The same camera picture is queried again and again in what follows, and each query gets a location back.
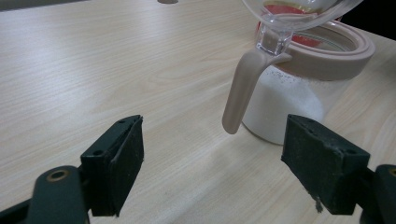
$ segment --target handle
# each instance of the handle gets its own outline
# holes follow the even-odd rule
[[[236,66],[233,84],[222,117],[222,125],[227,133],[234,134],[238,131],[262,72],[274,63],[282,63],[290,59],[291,56],[287,53],[272,56],[259,49],[251,49],[242,56]]]

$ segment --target wooden table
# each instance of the wooden table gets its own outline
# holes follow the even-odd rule
[[[0,13],[0,210],[140,114],[146,158],[120,218],[92,223],[358,223],[318,214],[282,147],[221,116],[256,19],[240,0],[92,0]],[[396,42],[376,52],[324,124],[396,163]]]

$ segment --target white powder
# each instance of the white powder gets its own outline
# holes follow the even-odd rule
[[[258,136],[282,145],[288,114],[319,122],[323,120],[325,111],[317,97],[318,91],[330,93],[338,86],[329,89],[324,85],[320,81],[288,75],[270,66],[259,78],[243,123]]]

